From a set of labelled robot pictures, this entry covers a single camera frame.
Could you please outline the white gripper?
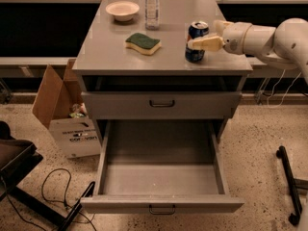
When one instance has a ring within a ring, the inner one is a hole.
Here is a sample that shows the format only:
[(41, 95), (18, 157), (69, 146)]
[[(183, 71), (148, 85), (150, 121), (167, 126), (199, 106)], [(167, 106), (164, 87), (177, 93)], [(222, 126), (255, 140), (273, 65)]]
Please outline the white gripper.
[(218, 36), (191, 38), (187, 45), (191, 50), (219, 51), (222, 47), (231, 54), (244, 53), (244, 39), (251, 23), (215, 20), (214, 28)]

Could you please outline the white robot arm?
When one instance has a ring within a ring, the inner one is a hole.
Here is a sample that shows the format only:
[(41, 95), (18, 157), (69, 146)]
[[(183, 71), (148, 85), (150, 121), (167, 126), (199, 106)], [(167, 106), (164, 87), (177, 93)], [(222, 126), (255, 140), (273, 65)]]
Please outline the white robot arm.
[(190, 39), (192, 50), (251, 55), (281, 69), (298, 68), (308, 84), (308, 22), (301, 18), (283, 21), (278, 27), (248, 22), (215, 20), (213, 34)]

